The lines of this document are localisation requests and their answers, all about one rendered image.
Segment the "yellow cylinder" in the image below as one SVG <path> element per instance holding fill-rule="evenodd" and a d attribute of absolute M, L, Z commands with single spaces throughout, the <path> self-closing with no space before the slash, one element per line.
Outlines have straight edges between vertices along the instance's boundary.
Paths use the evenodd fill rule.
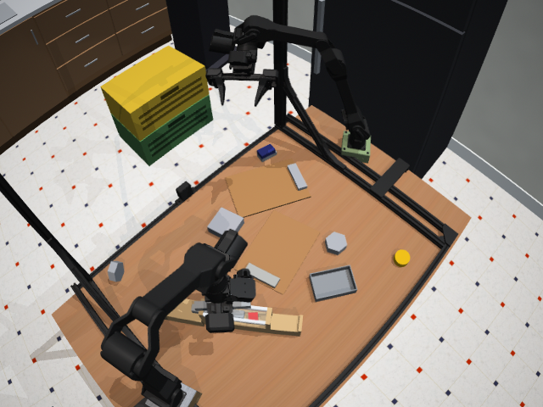
<path fill-rule="evenodd" d="M 401 249 L 398 250 L 394 256 L 394 262 L 399 267 L 404 267 L 410 261 L 410 255 L 407 251 Z"/>

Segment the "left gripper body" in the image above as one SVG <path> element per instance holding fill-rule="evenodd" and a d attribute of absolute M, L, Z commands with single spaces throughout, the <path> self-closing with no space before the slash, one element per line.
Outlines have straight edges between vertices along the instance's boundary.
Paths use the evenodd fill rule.
<path fill-rule="evenodd" d="M 271 78 L 271 87 L 277 88 L 279 73 L 277 70 L 263 69 L 262 74 L 255 74 L 255 63 L 253 63 L 252 70 L 247 69 L 248 66 L 233 66 L 232 73 L 223 73 L 222 68 L 209 68 L 206 71 L 206 79 L 210 86 L 214 86 L 211 80 L 212 76 L 222 76 L 225 81 L 259 81 L 260 77 Z M 248 74 L 247 74 L 248 73 Z M 278 80 L 277 80 L 278 76 Z M 246 78 L 250 77 L 250 78 Z"/>

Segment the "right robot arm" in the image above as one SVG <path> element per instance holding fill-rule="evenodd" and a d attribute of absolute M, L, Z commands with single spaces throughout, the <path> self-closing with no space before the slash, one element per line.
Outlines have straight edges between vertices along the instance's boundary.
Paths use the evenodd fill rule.
<path fill-rule="evenodd" d="M 256 290 L 249 269 L 238 270 L 233 278 L 225 277 L 247 246 L 233 229 L 224 231 L 214 247 L 194 244 L 177 270 L 143 297 L 135 298 L 127 313 L 111 323 L 101 344 L 101 357 L 132 380 L 143 381 L 141 395 L 159 407 L 180 407 L 187 395 L 180 389 L 178 377 L 157 364 L 152 366 L 160 351 L 160 327 L 165 317 L 195 290 L 219 293 L 227 280 L 227 304 L 252 302 Z M 148 350 L 121 333 L 123 326 L 135 319 L 148 327 Z"/>

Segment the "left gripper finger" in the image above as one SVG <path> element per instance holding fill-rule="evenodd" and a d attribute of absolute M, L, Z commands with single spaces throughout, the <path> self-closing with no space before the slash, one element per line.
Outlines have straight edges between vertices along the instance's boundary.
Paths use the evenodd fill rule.
<path fill-rule="evenodd" d="M 263 88 L 263 91 L 262 91 L 262 88 Z M 268 90 L 271 90 L 271 89 L 272 89 L 272 80 L 271 80 L 271 78 L 260 77 L 259 78 L 259 85 L 258 85 L 258 88 L 257 88 L 257 93 L 256 93 L 256 96 L 255 96 L 255 107 L 257 106 L 257 104 L 259 103 L 261 98 L 264 96 L 264 94 Z"/>
<path fill-rule="evenodd" d="M 225 86 L 224 80 L 222 76 L 212 76 L 211 80 L 213 82 L 214 87 L 218 88 L 219 90 L 221 106 L 223 106 L 224 101 L 225 101 L 225 92 L 226 92 L 226 86 Z"/>

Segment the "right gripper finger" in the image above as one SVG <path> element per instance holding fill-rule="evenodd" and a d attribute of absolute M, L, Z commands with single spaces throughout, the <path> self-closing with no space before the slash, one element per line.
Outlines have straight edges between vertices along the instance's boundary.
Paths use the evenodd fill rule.
<path fill-rule="evenodd" d="M 232 313 L 232 312 L 233 312 L 232 304 L 230 304 L 230 311 L 229 311 L 229 313 Z M 207 303 L 207 313 L 208 313 L 208 314 L 213 314 L 213 312 L 211 311 L 211 303 Z"/>

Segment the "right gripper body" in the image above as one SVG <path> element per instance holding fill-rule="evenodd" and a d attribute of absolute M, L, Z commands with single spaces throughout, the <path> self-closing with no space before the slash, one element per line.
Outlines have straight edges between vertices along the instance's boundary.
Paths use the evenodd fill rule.
<path fill-rule="evenodd" d="M 230 304 L 226 303 L 227 294 L 228 280 L 226 287 L 221 292 L 207 293 L 206 295 L 202 293 L 205 302 L 211 302 L 211 311 L 216 313 L 205 315 L 206 330 L 209 333 L 234 331 L 233 314 L 229 313 Z"/>

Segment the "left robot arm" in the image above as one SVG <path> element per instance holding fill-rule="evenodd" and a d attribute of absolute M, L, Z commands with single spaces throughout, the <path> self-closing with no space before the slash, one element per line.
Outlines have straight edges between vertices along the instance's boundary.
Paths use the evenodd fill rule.
<path fill-rule="evenodd" d="M 241 25 L 234 28 L 234 32 L 215 29 L 214 38 L 213 35 L 211 38 L 209 51 L 229 54 L 228 63 L 230 70 L 234 65 L 248 66 L 247 69 L 252 70 L 253 63 L 257 62 L 258 48 L 263 49 L 266 42 L 269 41 L 288 42 L 313 47 L 318 50 L 326 64 L 328 74 L 330 74 L 331 78 L 337 84 L 339 94 L 346 108 L 346 111 L 345 109 L 341 109 L 341 112 L 346 130 L 349 130 L 350 134 L 352 133 L 351 136 L 350 134 L 348 135 L 347 148 L 365 151 L 365 141 L 371 136 L 367 120 L 354 102 L 355 100 L 347 81 L 344 56 L 327 38 L 324 32 L 279 25 L 258 15 L 250 15 Z M 237 51 L 234 51 L 236 44 L 238 44 Z M 245 52 L 244 50 L 249 52 Z"/>

